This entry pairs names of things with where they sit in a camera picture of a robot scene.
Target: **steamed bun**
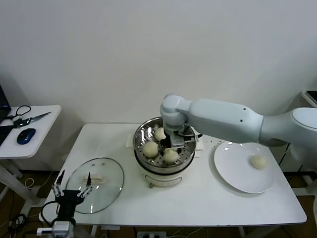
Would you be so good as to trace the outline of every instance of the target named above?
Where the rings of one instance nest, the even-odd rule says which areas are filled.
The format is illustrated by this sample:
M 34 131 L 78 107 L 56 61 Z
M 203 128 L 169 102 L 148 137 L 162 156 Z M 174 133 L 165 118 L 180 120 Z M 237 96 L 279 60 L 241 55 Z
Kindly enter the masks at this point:
M 154 157 L 158 153 L 158 145 L 155 142 L 150 141 L 143 146 L 143 154 L 148 158 Z
M 166 135 L 164 134 L 164 128 L 160 127 L 158 129 L 156 129 L 156 131 L 154 132 L 154 138 L 157 141 L 161 141 L 164 140 L 166 138 Z
M 178 153 L 174 149 L 168 148 L 164 150 L 163 160 L 167 164 L 173 164 L 175 163 L 177 159 L 178 159 Z
M 262 155 L 255 155 L 250 160 L 252 166 L 258 170 L 262 170 L 267 166 L 266 157 Z

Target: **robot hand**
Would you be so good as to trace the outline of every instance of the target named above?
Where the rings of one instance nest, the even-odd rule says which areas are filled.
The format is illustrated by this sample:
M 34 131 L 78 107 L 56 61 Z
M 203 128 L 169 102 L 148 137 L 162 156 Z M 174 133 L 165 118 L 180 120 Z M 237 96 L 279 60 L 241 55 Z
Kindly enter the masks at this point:
M 93 190 L 91 186 L 90 173 L 86 187 L 81 190 L 60 190 L 60 185 L 64 176 L 63 171 L 56 180 L 56 183 L 52 186 L 52 190 L 55 195 L 55 202 L 59 204 L 59 211 L 56 219 L 52 221 L 51 228 L 38 228 L 37 236 L 43 234 L 52 234 L 52 237 L 71 238 L 73 237 L 73 229 L 76 225 L 74 219 L 76 206 L 81 204 L 85 197 Z

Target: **white table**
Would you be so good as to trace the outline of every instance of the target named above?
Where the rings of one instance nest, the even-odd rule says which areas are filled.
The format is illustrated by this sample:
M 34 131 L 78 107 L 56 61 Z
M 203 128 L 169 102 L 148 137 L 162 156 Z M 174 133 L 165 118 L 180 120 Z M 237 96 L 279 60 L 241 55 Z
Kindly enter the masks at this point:
M 11 110 L 10 115 L 15 115 L 18 107 L 14 107 Z M 41 146 L 43 140 L 45 139 L 47 133 L 51 129 L 52 125 L 56 121 L 61 107 L 59 105 L 52 106 L 33 106 L 31 111 L 22 116 L 22 119 L 35 117 L 43 113 L 51 112 L 45 117 L 41 118 L 38 121 L 35 121 L 27 126 L 22 128 L 14 128 L 4 140 L 2 145 L 0 145 L 0 161 L 3 166 L 0 165 L 0 181 L 7 185 L 3 190 L 0 197 L 3 197 L 6 193 L 8 187 L 23 197 L 26 202 L 22 209 L 22 213 L 27 214 L 31 207 L 40 206 L 43 201 L 41 201 L 37 196 L 37 190 L 34 189 L 32 192 L 28 190 L 23 184 L 16 179 L 16 177 L 21 177 L 21 172 L 10 162 L 11 159 L 27 159 L 36 154 L 39 147 Z M 11 120 L 4 120 L 0 125 L 12 125 Z M 32 137 L 29 143 L 25 145 L 20 145 L 16 142 L 18 134 L 27 129 L 35 128 L 36 133 Z
M 82 163 L 98 157 L 118 161 L 125 181 L 121 194 L 95 214 L 75 213 L 78 224 L 118 226 L 258 226 L 303 223 L 307 217 L 286 178 L 276 166 L 276 180 L 263 194 L 246 194 L 229 186 L 217 173 L 213 151 L 218 139 L 203 136 L 205 150 L 188 167 L 183 181 L 169 188 L 149 188 L 141 178 L 128 135 L 136 124 L 86 124 L 62 170 L 62 187 Z M 54 200 L 51 191 L 46 202 Z M 45 208 L 48 221 L 56 205 Z

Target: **floor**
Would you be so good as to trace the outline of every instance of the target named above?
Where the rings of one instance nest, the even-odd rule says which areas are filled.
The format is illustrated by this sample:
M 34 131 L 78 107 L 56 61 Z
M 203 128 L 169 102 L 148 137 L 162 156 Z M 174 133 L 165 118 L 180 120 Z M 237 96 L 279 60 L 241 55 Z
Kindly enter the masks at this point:
M 42 185 L 47 178 L 48 174 L 24 174 L 24 177 L 21 179 L 24 182 L 27 178 L 33 178 L 35 181 L 35 185 Z M 47 197 L 52 183 L 55 181 L 56 175 L 52 175 L 47 183 L 40 188 L 38 196 L 40 198 Z M 290 177 L 290 184 L 292 187 L 303 187 L 305 182 L 301 177 Z M 0 191 L 4 188 L 3 184 L 0 184 Z M 287 225 L 281 228 L 278 228 L 274 232 L 270 233 L 266 236 L 266 238 L 315 238 L 317 237 L 317 228 L 313 215 L 313 197 L 299 197 L 300 203 L 302 204 L 303 209 L 305 210 L 308 220 L 304 224 L 297 225 Z M 17 214 L 19 214 L 22 206 L 24 204 L 24 200 L 13 193 L 12 190 L 9 190 L 3 200 L 0 202 L 0 238 L 9 238 L 10 235 L 6 234 L 8 231 L 8 223 L 9 215 L 11 213 L 11 218 Z M 38 222 L 38 213 L 39 209 L 32 209 L 30 216 L 28 217 L 28 221 L 31 222 L 26 225 L 26 227 L 19 232 L 15 238 L 22 238 L 23 234 L 26 231 L 36 230 L 39 227 Z M 90 230 L 91 227 L 83 226 L 85 230 Z M 135 232 L 138 231 L 166 231 L 168 236 L 172 235 L 183 235 L 183 236 L 175 236 L 177 237 L 186 237 L 191 232 L 197 230 L 198 228 L 180 228 L 180 227 L 121 227 L 119 231 L 107 231 L 100 229 L 97 231 L 96 237 L 99 238 L 134 238 Z M 245 228 L 245 232 L 249 233 L 254 229 L 254 227 Z M 25 238 L 36 237 L 36 235 L 26 235 Z M 190 238 L 217 238 L 217 237 L 228 237 L 228 238 L 239 238 L 239 231 L 236 227 L 228 227 L 228 228 L 202 228 L 199 231 L 190 235 Z

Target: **blue mouse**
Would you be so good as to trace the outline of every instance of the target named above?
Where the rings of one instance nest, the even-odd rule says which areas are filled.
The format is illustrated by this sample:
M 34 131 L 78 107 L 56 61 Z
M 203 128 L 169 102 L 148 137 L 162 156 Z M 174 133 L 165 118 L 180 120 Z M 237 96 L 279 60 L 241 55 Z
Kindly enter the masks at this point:
M 36 130 L 34 128 L 27 128 L 21 131 L 18 135 L 18 138 L 16 139 L 16 142 L 18 142 L 18 144 L 20 145 L 25 145 L 31 140 L 31 138 L 35 134 L 35 131 Z

